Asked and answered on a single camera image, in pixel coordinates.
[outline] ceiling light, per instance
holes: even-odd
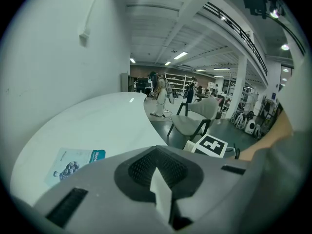
[[[229,70],[229,68],[214,68],[214,70]]]
[[[282,50],[289,50],[289,46],[287,44],[284,44],[281,48]]]
[[[278,13],[276,10],[273,10],[273,12],[270,13],[271,17],[278,18]]]
[[[175,57],[175,60],[178,60],[179,58],[181,58],[181,57],[183,57],[183,56],[185,56],[185,55],[187,55],[187,53],[186,53],[186,52],[182,52],[180,55],[178,55],[177,57]]]

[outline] ceiling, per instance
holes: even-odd
[[[177,24],[179,11],[187,0],[126,0],[131,13],[132,30],[131,57],[136,65],[163,66],[171,61],[170,67],[195,71],[205,68],[206,75],[236,77],[238,56],[227,46],[227,41],[214,31],[188,20],[170,40],[170,34]],[[152,13],[135,13],[148,8]],[[188,54],[179,60],[174,57],[182,52]],[[216,67],[230,67],[228,71],[216,71]],[[262,79],[250,63],[247,65],[246,81],[262,85]]]

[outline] gray device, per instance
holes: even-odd
[[[309,136],[296,133],[250,162],[168,146],[138,149],[81,168],[35,209],[17,204],[47,233],[257,233],[286,210],[304,182]],[[149,190],[156,167],[172,190],[169,222]]]

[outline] gray floor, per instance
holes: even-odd
[[[167,137],[167,133],[172,124],[170,121],[151,121],[151,124],[168,146],[183,149],[186,142],[190,139],[189,137],[183,136],[181,133],[179,133],[176,128],[173,128],[169,137]],[[241,151],[244,151],[256,143],[256,140],[251,135],[246,134],[242,130],[238,130],[226,119],[215,120],[208,128],[207,133],[216,138],[224,140],[229,144],[229,146],[233,146],[235,143],[236,147]],[[197,142],[200,138],[201,136],[196,136],[193,142]],[[224,157],[230,157],[232,155],[234,154],[225,153]]]

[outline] ceiling beam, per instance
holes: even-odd
[[[208,2],[209,0],[186,0],[178,12],[178,18],[172,31],[170,32],[164,47],[168,47],[173,38],[178,34],[180,29],[189,21],[192,20],[194,15]],[[155,63],[161,58],[163,48],[160,50]]]
[[[201,59],[201,58],[212,57],[212,56],[216,56],[216,55],[222,55],[222,54],[231,53],[231,52],[233,52],[232,49],[230,49],[229,47],[225,47],[225,48],[209,51],[203,55],[196,56],[196,57],[186,58],[186,56],[184,56],[184,59],[179,60],[178,62],[176,62],[174,64],[175,65],[182,65],[182,64],[187,63],[189,61],[193,61],[193,60],[197,60],[197,59]]]

